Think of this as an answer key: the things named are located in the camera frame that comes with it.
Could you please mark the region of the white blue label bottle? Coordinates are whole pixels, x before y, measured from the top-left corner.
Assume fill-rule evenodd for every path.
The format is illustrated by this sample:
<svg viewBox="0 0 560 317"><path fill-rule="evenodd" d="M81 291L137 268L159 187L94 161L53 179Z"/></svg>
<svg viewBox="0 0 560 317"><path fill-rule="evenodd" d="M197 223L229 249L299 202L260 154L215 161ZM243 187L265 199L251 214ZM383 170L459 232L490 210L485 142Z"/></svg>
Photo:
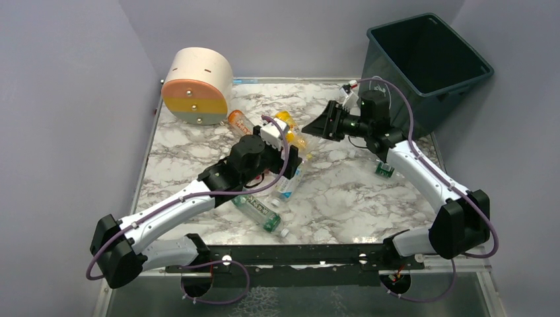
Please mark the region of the white blue label bottle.
<svg viewBox="0 0 560 317"><path fill-rule="evenodd" d="M304 168L297 168L295 175L291 179L282 178L276 184L276 187L271 193L269 198L270 204L274 207L279 207L283 203L288 202L292 195L295 193L298 185L300 184L304 175Z"/></svg>

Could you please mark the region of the clear green label bottle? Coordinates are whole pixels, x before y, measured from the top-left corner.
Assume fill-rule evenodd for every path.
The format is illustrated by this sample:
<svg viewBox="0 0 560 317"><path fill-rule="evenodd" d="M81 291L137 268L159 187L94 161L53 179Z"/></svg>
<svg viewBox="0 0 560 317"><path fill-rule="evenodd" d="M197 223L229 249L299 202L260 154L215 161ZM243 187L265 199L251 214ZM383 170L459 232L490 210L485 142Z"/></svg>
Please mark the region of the clear green label bottle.
<svg viewBox="0 0 560 317"><path fill-rule="evenodd" d="M351 159L357 159L359 157L369 158L374 164L374 174L383 179L390 179L393 177L395 168L386 162L380 160L376 155L366 154L364 151L360 150L350 150L348 156Z"/></svg>

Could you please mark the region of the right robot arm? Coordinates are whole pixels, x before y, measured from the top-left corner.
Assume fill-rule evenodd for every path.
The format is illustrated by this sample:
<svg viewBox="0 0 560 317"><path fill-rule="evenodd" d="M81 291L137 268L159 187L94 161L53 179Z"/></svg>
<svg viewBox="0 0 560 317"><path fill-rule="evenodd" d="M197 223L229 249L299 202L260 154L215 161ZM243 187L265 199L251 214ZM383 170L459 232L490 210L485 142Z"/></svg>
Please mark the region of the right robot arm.
<svg viewBox="0 0 560 317"><path fill-rule="evenodd" d="M324 111L302 132L341 141L347 136L364 139L367 149L395 168L424 196L436 217L430 227L406 230L386 238L383 244L393 258L437 254L452 259L487 242L489 197L456 183L390 123L390 101L379 90L368 90L356 102L359 115L346 104L330 100Z"/></svg>

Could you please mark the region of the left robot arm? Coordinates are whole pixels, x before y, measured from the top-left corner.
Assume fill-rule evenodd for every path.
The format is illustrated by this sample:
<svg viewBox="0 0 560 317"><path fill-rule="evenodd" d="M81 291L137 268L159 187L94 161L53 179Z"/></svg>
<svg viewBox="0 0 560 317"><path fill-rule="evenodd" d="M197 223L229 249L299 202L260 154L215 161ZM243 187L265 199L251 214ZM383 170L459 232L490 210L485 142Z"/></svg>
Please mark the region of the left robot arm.
<svg viewBox="0 0 560 317"><path fill-rule="evenodd" d="M86 277L103 279L112 289L123 287L141 272L169 265L198 264L206 246L196 235L172 241L159 238L201 213L242 194L243 187L265 171L276 180L292 178L302 163L299 149L268 133L245 135L228 156L207 167L178 193L134 215L98 220L90 243L92 261ZM101 274L92 275L97 265Z"/></svg>

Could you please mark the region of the dark green plastic bin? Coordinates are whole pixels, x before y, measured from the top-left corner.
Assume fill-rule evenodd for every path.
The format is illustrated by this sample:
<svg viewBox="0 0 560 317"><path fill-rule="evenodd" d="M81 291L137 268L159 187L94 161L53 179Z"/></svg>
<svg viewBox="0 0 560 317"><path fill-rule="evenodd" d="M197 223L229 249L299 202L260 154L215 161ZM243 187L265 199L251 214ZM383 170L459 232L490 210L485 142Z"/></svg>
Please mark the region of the dark green plastic bin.
<svg viewBox="0 0 560 317"><path fill-rule="evenodd" d="M476 85L494 69L451 26L434 13L424 13L367 30L368 49L360 92L383 88L380 77L404 94L391 90L391 124L407 133L413 110L413 139L436 130Z"/></svg>

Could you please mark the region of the orange drink bottle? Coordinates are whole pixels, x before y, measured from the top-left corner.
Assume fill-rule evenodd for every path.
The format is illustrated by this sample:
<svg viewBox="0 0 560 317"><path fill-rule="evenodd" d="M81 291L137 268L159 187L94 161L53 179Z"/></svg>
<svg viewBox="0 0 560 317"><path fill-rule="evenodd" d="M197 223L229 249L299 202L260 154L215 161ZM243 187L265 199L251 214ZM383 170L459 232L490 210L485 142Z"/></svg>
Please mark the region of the orange drink bottle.
<svg viewBox="0 0 560 317"><path fill-rule="evenodd" d="M228 115L228 123L241 136L253 134L254 124L240 110L233 110Z"/></svg>

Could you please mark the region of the yellow drink bottle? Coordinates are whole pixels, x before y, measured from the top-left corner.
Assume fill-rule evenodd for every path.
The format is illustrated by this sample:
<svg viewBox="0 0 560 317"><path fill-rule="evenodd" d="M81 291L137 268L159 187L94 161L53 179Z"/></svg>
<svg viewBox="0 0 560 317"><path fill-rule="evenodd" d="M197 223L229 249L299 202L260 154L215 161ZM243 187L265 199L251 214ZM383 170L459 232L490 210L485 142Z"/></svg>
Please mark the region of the yellow drink bottle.
<svg viewBox="0 0 560 317"><path fill-rule="evenodd" d="M310 154L312 150L311 140L304 136L292 115L288 111L280 111L276 113L275 117L289 126L289 131L286 135L287 141L298 148L302 158L309 160L312 157Z"/></svg>

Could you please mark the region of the green tinted tea bottle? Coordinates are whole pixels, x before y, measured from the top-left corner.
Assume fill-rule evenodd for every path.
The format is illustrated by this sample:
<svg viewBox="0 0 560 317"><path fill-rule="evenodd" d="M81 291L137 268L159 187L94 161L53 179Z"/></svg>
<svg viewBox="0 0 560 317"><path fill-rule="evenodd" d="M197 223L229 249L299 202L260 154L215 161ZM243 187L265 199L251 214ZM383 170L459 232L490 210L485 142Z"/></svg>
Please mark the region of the green tinted tea bottle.
<svg viewBox="0 0 560 317"><path fill-rule="evenodd" d="M260 228L269 234L286 238L290 230L277 212L268 208L253 195L238 195L232 199L233 205L245 216L253 220Z"/></svg>

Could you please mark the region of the round cream drum box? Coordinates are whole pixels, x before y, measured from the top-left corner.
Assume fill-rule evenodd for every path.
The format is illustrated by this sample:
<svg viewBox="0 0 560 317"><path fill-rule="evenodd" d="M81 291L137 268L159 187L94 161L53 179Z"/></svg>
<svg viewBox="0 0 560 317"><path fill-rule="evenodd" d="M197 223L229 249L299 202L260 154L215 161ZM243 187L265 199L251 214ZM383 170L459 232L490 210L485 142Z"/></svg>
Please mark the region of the round cream drum box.
<svg viewBox="0 0 560 317"><path fill-rule="evenodd" d="M222 54L190 47L174 56L161 96L178 119L193 125L216 125L229 114L232 86L232 67Z"/></svg>

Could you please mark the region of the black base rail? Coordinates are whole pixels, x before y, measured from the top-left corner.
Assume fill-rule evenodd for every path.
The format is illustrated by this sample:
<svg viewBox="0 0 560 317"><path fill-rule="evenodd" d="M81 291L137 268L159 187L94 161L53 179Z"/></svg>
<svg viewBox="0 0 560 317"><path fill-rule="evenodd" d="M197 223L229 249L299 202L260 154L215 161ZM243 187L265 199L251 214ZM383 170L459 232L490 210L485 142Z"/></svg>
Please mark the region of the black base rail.
<svg viewBox="0 0 560 317"><path fill-rule="evenodd" d="M210 268L165 267L189 286L215 288L378 286L380 277L447 273L451 262L439 256L403 258L382 244L209 245L203 264Z"/></svg>

